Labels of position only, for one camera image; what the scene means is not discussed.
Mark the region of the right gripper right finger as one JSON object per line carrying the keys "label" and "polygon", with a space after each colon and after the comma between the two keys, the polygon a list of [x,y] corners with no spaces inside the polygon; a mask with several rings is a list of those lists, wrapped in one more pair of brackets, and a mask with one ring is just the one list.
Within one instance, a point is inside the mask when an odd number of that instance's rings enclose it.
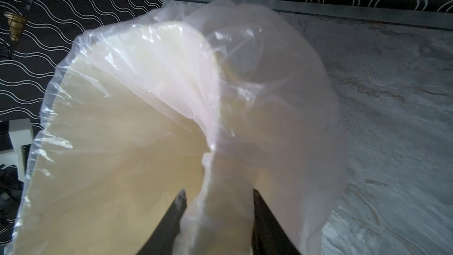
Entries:
{"label": "right gripper right finger", "polygon": [[253,201],[252,253],[254,255],[301,255],[258,190],[253,190]]}

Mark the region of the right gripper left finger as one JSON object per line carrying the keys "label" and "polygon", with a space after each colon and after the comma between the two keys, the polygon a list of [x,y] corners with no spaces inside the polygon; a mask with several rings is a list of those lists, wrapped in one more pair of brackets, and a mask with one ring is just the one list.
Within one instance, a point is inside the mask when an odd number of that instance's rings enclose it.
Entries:
{"label": "right gripper left finger", "polygon": [[171,255],[175,239],[180,233],[180,220],[186,208],[186,191],[182,189],[136,255]]}

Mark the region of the cream trash bin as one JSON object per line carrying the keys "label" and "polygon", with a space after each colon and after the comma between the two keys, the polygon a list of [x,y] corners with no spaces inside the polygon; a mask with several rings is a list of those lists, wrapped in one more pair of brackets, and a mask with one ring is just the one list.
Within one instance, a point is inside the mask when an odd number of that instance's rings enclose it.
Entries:
{"label": "cream trash bin", "polygon": [[8,255],[134,255],[181,189],[194,199],[222,85],[252,72],[256,24],[130,20],[85,32],[41,108]]}

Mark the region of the clear plastic bin liner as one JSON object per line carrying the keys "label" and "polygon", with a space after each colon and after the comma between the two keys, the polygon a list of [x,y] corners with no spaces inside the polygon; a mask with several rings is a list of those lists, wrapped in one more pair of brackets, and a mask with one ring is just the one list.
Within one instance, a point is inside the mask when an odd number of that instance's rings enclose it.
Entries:
{"label": "clear plastic bin liner", "polygon": [[318,255],[347,182],[326,69],[259,5],[79,35],[40,117],[8,255]]}

